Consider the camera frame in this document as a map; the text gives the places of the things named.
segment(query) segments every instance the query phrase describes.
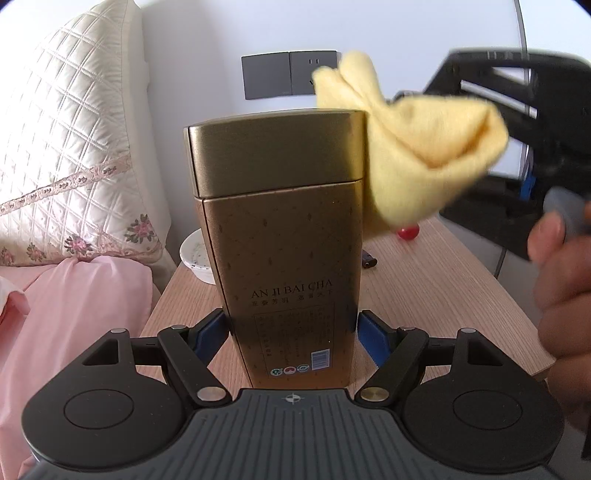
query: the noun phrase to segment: quilted white pillow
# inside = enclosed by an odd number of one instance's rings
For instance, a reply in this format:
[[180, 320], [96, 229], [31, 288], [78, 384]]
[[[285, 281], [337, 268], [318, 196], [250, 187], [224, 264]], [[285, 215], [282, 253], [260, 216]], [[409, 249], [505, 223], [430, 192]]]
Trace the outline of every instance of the quilted white pillow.
[[49, 35], [0, 115], [0, 264], [163, 255], [170, 214], [141, 11], [107, 0]]

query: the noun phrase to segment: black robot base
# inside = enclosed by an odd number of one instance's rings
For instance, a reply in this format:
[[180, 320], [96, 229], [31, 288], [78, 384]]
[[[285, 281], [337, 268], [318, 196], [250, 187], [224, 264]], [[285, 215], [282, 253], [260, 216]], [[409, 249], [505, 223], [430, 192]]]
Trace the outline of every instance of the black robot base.
[[[228, 337], [215, 310], [193, 328], [99, 339], [27, 404], [38, 465], [27, 480], [556, 480], [563, 431], [544, 386], [478, 331], [429, 338], [369, 310], [359, 340], [379, 367], [346, 390], [243, 389], [206, 365]], [[136, 365], [160, 365], [167, 384]], [[425, 368], [451, 365], [421, 383]]]

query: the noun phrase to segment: yellow cloth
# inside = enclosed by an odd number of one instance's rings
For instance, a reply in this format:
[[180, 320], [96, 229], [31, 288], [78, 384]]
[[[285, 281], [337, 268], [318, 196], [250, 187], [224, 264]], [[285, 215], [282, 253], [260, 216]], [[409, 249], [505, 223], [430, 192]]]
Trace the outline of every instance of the yellow cloth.
[[427, 218], [486, 174], [508, 142], [485, 101], [419, 95], [387, 104], [371, 59], [352, 51], [313, 74], [319, 108], [367, 112], [364, 237]]

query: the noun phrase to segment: wall socket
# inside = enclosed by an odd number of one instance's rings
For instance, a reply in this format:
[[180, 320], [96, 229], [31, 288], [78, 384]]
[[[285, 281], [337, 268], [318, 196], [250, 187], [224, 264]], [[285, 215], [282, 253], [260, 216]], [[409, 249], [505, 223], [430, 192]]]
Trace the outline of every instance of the wall socket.
[[290, 52], [291, 94], [314, 95], [312, 72], [318, 67], [337, 68], [336, 50], [308, 50]]
[[318, 67], [337, 68], [336, 50], [281, 51], [242, 57], [244, 98], [314, 95], [312, 72]]

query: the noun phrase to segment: finger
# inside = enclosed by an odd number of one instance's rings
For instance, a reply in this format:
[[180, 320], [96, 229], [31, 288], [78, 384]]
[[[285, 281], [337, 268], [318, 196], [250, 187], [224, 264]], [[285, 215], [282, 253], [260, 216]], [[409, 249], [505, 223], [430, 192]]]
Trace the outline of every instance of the finger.
[[574, 413], [591, 400], [591, 353], [556, 360], [547, 381], [564, 412]]
[[591, 294], [548, 308], [538, 325], [538, 336], [556, 358], [591, 352]]
[[591, 236], [573, 238], [549, 257], [534, 286], [541, 310], [591, 290]]
[[532, 228], [527, 253], [532, 262], [543, 265], [564, 242], [564, 221], [558, 212], [546, 213]]

